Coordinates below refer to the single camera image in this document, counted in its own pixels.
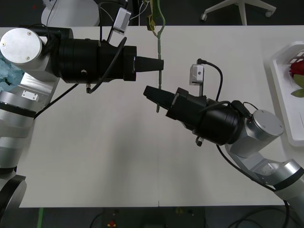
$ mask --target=white basket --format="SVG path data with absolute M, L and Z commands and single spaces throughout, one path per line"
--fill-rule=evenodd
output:
M 303 59 L 304 41 L 297 41 L 275 53 L 270 60 L 288 140 L 293 146 L 304 146 L 304 98 L 291 95 L 300 86 L 294 82 L 289 70 L 292 63 Z

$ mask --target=floor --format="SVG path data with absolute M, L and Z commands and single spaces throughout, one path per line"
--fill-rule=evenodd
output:
M 238 7 L 231 5 L 223 9 L 212 12 L 208 15 L 206 22 L 200 20 L 203 11 L 222 0 L 161 0 L 161 9 L 166 18 L 166 25 L 241 25 L 241 18 Z M 276 12 L 270 18 L 265 17 L 265 10 L 247 6 L 248 25 L 304 25 L 304 1 L 303 0 L 265 0 L 267 3 L 277 7 Z M 2 0 L 0 3 L 0 27 L 17 27 L 20 24 L 30 25 L 40 23 L 40 17 L 44 9 L 42 0 Z M 115 15 L 117 8 L 105 5 L 104 7 L 111 15 Z M 150 14 L 148 8 L 141 15 L 141 25 L 146 25 L 146 17 Z M 111 21 L 106 14 L 103 14 L 104 25 L 111 25 Z M 173 208 L 159 209 L 164 212 L 173 222 L 168 227 L 204 227 L 206 217 L 209 228 L 228 227 L 230 223 L 239 219 L 256 207 L 211 207 L 211 208 L 182 208 L 183 213 L 176 215 Z M 88 228 L 93 217 L 100 213 L 102 209 L 78 208 L 78 209 L 45 209 L 43 217 L 43 228 Z M 93 228 L 106 227 L 106 223 L 113 217 L 114 209 L 106 209 L 103 220 L 96 220 Z M 130 227 L 127 224 L 135 225 L 139 219 L 139 214 L 143 214 L 147 209 L 120 209 L 117 222 L 118 227 Z M 12 222 L 9 227 L 36 227 L 38 219 L 38 209 L 19 209 L 18 219 Z M 264 211 L 253 216 L 254 221 L 258 221 L 262 227 L 281 227 L 284 214 L 279 211 Z M 243 223 L 239 228 L 256 228 L 253 223 Z M 290 228 L 296 227 L 292 221 Z
M 241 25 L 238 7 L 227 6 L 208 15 L 206 22 L 200 20 L 203 11 L 222 0 L 163 0 L 161 9 L 167 25 Z M 265 0 L 277 9 L 270 18 L 265 17 L 265 10 L 246 6 L 248 25 L 304 25 L 303 0 Z M 104 8 L 115 15 L 117 8 L 105 4 Z M 16 27 L 20 24 L 31 25 L 40 22 L 44 5 L 42 0 L 2 0 L 0 7 L 0 27 Z M 151 13 L 148 8 L 141 15 L 141 25 L 146 25 L 146 16 Z M 111 25 L 109 17 L 104 14 L 104 24 Z
M 47 208 L 44 209 L 42 228 L 106 228 L 111 220 L 115 220 L 117 228 L 159 227 L 143 226 L 143 221 L 147 220 L 158 223 L 164 221 L 167 228 L 227 228 L 245 214 L 259 208 L 261 207 Z M 99 216 L 93 226 L 90 227 L 93 218 L 101 212 L 103 212 L 103 215 Z M 37 227 L 38 209 L 19 209 L 16 217 L 18 219 L 12 221 L 6 228 Z M 257 222 L 263 228 L 279 228 L 284 222 L 285 215 L 277 210 L 265 210 L 251 216 L 249 219 Z M 257 227 L 251 221 L 244 221 L 238 226 L 238 228 Z M 288 228 L 298 227 L 290 220 Z

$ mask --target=red object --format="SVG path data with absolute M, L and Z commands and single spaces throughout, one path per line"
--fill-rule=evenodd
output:
M 110 225 L 111 228 L 116 227 L 116 224 L 115 224 L 115 222 L 113 220 L 110 222 L 109 225 Z
M 304 61 L 293 63 L 290 66 L 291 70 L 289 71 L 292 74 L 292 77 L 294 75 L 303 75 L 304 76 Z

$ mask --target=table surface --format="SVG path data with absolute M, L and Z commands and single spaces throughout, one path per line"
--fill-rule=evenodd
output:
M 98 39 L 99 28 L 73 32 Z M 129 27 L 126 36 L 139 56 L 157 57 L 157 39 L 145 27 Z M 189 72 L 200 57 L 223 71 L 220 100 L 248 101 L 282 119 L 267 61 L 303 37 L 304 26 L 167 26 L 161 37 L 163 89 L 198 95 Z M 115 34 L 111 43 L 121 38 Z M 91 95 L 80 85 L 39 116 L 18 164 L 28 184 L 21 207 L 282 204 L 231 167 L 214 144 L 196 146 L 196 136 L 165 117 L 165 110 L 157 114 L 143 96 L 146 85 L 157 84 L 157 72 L 148 72 L 138 73 L 136 82 L 103 84 Z M 61 81 L 54 98 L 70 86 Z M 204 94 L 215 98 L 218 86 L 217 71 L 206 66 Z M 304 166 L 304 148 L 292 147 L 285 134 L 261 152 Z

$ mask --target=chair wheel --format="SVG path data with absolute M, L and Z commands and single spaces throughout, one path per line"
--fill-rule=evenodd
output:
M 273 15 L 273 12 L 272 12 L 272 11 L 267 11 L 266 14 L 265 14 L 265 16 L 266 16 L 267 18 L 271 17 L 271 15 Z
M 206 21 L 207 20 L 207 14 L 202 14 L 201 15 L 201 17 L 200 17 L 200 19 L 202 20 L 202 21 Z

